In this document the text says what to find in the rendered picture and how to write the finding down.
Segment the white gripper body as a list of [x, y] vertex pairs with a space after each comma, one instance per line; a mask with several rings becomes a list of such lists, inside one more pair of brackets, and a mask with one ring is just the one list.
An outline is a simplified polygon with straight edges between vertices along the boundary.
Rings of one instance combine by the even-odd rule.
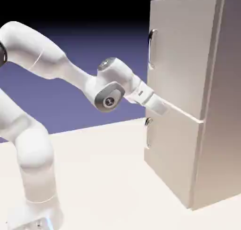
[[153, 93], [152, 96], [146, 101], [144, 107], [158, 115], [163, 115], [169, 109], [163, 100], [155, 93]]

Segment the short beige cabinet door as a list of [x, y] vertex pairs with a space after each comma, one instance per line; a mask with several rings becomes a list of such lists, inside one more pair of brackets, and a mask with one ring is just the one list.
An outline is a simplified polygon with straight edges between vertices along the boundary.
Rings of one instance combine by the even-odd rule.
[[190, 208], [195, 176], [195, 157], [203, 122], [169, 110], [162, 116], [146, 111], [153, 122], [149, 129], [150, 149], [144, 159], [181, 203]]

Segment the tall beige cabinet door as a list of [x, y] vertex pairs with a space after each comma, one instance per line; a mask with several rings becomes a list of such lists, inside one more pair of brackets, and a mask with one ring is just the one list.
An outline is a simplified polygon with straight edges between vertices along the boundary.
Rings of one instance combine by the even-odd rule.
[[203, 121], [222, 0], [152, 0], [157, 29], [149, 85], [170, 105]]

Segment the beige cabinet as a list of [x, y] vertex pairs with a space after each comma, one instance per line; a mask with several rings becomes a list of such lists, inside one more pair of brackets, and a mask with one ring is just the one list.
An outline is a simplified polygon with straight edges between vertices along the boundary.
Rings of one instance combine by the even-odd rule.
[[222, 0], [190, 209], [241, 194], [241, 0]]

